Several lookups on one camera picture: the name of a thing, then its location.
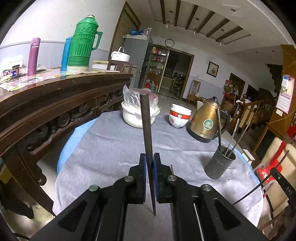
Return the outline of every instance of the green thermos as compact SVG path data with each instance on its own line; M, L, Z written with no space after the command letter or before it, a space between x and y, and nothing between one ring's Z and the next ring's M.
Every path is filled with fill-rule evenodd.
M98 23L93 15L88 15L76 25L70 47L67 71L87 71L92 50L98 48L103 32L97 32ZM96 34L98 40L93 47Z

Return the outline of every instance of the picture frame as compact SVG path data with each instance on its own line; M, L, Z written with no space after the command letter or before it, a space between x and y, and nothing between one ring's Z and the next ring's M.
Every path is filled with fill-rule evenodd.
M219 69L219 65L209 61L209 66L207 67L207 74L216 78L218 69Z

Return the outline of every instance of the round table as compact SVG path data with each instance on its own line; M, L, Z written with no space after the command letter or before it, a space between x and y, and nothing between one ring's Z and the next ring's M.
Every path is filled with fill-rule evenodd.
M62 167L55 183L55 214L64 210L90 185L103 188L127 176L130 167L139 163L140 153L145 152L143 130L126 124L122 111L103 113L84 130L83 127L77 129L59 160L58 166ZM259 183L237 150L236 160L223 176L219 180L209 178L204 167L217 149L218 139L210 143L195 140L185 127L172 127L168 113L156 117L151 132L153 152L159 152L161 162L168 166L172 164L174 174L188 184L210 184L233 203ZM257 226L263 207L261 190L257 189L235 207ZM156 203L156 213L153 216L147 178L146 202L128 205L124 240L173 240L170 205Z

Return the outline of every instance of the pendant light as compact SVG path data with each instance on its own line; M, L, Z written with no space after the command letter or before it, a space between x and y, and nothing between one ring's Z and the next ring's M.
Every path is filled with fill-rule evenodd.
M165 25L165 28L168 28L168 26L170 25L170 16L168 17L168 21L167 21L167 24Z
M196 35L197 35L197 28L196 28L196 26L197 26L197 21L198 21L198 20L199 20L199 18L196 18L195 28L194 28L194 30L192 31L193 36L196 36Z
M219 38L219 46L222 46L222 37Z

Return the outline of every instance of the wall clock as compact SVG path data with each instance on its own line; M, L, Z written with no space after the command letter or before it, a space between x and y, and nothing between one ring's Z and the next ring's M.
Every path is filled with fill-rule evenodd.
M172 40L172 39L167 39L167 40L165 41L165 45L166 45L167 47L169 47L169 48L172 48L172 47L174 47L175 42L174 42L174 40Z

